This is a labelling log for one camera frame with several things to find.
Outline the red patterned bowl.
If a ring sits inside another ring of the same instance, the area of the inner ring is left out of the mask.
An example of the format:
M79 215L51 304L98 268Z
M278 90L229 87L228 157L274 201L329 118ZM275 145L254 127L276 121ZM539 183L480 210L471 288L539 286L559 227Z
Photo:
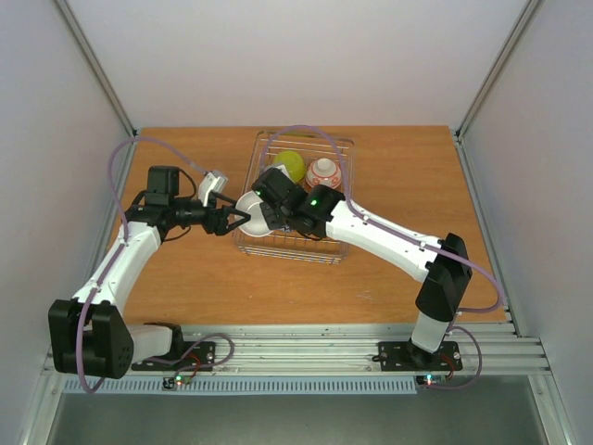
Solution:
M310 187L322 184L337 189L342 183L342 170L332 159L316 159L308 166L305 180Z

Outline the lime green bowl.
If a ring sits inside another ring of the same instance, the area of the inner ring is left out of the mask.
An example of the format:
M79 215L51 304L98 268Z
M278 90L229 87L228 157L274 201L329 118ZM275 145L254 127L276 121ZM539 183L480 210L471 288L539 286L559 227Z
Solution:
M290 176L295 182L299 183L306 175L306 164L303 158L293 150L284 150L275 155L273 159L274 163L283 164Z

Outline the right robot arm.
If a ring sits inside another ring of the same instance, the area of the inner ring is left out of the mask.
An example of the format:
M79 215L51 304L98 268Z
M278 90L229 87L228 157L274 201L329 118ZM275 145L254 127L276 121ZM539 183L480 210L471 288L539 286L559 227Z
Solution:
M400 350L411 370L435 370L452 355L442 351L473 273L462 238L417 234L377 217L326 185L306 191L280 169L270 167L251 186L271 230L288 227L314 239L332 239L361 248L421 283L415 300L418 317Z

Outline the white bowl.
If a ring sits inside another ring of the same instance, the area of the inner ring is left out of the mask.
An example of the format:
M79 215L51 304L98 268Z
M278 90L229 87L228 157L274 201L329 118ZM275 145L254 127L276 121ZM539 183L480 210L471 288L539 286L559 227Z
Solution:
M271 233L261 210L261 204L263 200L254 191L245 193L237 200L235 208L250 217L248 222L239 226L239 230L245 235L263 237Z

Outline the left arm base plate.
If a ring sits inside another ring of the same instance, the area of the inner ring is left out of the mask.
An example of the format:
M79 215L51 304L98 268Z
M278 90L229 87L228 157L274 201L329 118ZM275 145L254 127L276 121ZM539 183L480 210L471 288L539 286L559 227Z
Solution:
M182 341L165 355L145 359L132 364L132 370L141 372L211 371L217 358L216 343L202 341L193 345Z

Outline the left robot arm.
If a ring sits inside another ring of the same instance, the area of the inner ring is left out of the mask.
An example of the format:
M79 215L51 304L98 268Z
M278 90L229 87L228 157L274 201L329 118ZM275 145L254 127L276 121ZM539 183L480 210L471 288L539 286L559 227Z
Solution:
M51 351L58 372L81 380L119 379L136 363L175 369L190 354L177 324L128 326L122 316L141 271L171 230L200 226L209 235L227 235L249 220L222 193L228 179L221 172L207 172L192 184L189 196L180 194L184 174L179 167L151 167L146 188L124 211L106 257L72 298L58 299L50 307Z

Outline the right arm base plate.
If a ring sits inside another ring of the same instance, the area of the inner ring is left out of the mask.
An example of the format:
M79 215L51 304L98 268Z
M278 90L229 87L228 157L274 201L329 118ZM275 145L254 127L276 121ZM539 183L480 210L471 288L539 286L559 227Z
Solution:
M436 352L427 352L408 341L382 341L377 344L373 362L384 372L445 372L461 371L463 364L459 345L444 341Z

